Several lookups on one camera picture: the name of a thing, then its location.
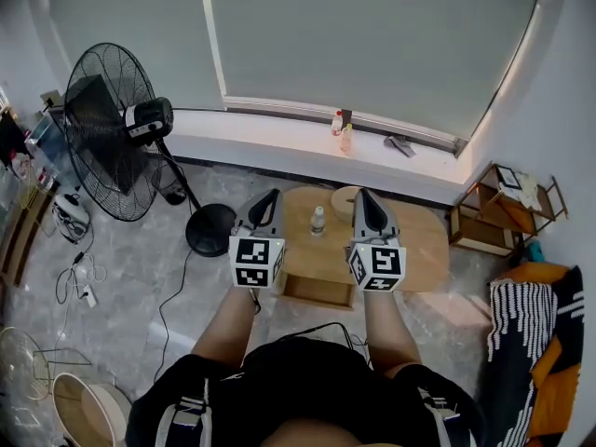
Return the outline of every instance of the wooden rack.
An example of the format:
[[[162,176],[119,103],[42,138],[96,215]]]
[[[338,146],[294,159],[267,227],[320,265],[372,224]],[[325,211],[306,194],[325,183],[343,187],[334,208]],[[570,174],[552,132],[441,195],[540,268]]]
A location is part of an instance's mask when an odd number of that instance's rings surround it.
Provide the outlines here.
[[[515,247],[535,237],[557,217],[569,212],[557,180],[548,188],[538,185],[541,209],[534,210],[505,194],[499,185],[497,164],[491,163],[457,202],[450,214],[450,244],[507,256]],[[559,208],[553,208],[552,193]]]

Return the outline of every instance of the plastic bottle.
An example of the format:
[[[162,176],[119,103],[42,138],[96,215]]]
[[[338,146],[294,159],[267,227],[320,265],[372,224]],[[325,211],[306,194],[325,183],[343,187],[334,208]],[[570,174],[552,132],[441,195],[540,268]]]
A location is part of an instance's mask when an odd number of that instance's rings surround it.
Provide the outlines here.
[[[37,185],[42,190],[49,190],[54,185],[54,178],[44,167],[35,170],[35,178],[37,180]]]
[[[352,123],[347,123],[347,126],[342,129],[339,148],[344,154],[352,152]]]
[[[310,218],[310,233],[319,237],[323,230],[325,230],[325,212],[321,206],[318,206]]]
[[[14,149],[10,152],[10,162],[17,177],[27,184],[35,183],[43,190],[49,190],[54,185],[54,178],[43,166],[35,167],[29,156],[18,153]]]
[[[344,119],[342,118],[342,112],[337,111],[335,116],[333,117],[332,121],[332,135],[339,136],[342,133],[342,126],[344,124]]]
[[[14,149],[10,151],[10,164],[12,165],[12,169],[17,174],[17,177],[22,181],[28,183],[32,178],[32,167],[31,167],[31,159],[29,156],[18,153]]]

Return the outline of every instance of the orange cloth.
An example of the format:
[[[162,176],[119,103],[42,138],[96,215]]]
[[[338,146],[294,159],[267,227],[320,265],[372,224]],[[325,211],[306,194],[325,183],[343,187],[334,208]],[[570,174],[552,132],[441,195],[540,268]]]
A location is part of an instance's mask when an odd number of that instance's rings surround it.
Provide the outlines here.
[[[534,384],[537,389],[542,386],[542,383],[544,383],[544,380],[549,375],[550,370],[555,365],[555,362],[557,362],[561,353],[561,342],[557,336],[553,336],[549,347],[532,369],[532,379],[534,379]]]
[[[549,374],[538,389],[528,437],[559,434],[567,430],[576,396],[580,365]]]
[[[509,270],[499,277],[499,279],[511,278],[513,281],[523,283],[532,281],[534,283],[552,283],[565,276],[569,268],[560,264],[541,264],[538,262],[528,262],[521,264]]]

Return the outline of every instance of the electric fan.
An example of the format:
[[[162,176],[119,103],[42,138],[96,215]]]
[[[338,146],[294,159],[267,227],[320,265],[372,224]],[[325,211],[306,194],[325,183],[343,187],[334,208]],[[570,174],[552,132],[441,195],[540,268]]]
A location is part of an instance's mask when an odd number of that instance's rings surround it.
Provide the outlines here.
[[[156,198],[164,159],[196,211],[186,240],[197,253],[227,252],[236,219],[223,204],[201,207],[164,143],[174,112],[156,98],[149,78],[127,49],[100,43],[73,69],[64,96],[64,132],[74,171],[91,198],[117,220],[139,220]]]

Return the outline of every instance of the wooden table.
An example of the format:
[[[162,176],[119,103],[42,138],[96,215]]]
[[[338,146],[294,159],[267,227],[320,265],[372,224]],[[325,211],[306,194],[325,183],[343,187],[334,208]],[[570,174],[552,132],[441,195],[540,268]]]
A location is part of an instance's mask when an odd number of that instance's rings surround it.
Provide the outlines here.
[[[344,247],[353,237],[349,223],[333,213],[333,191],[299,187],[284,194],[287,275],[281,295],[299,301],[350,309],[354,279],[345,262]],[[449,274],[449,245],[445,228],[430,210],[385,199],[395,212],[400,243],[407,249],[403,291],[434,291]],[[325,231],[310,234],[310,218],[316,206],[325,209]]]

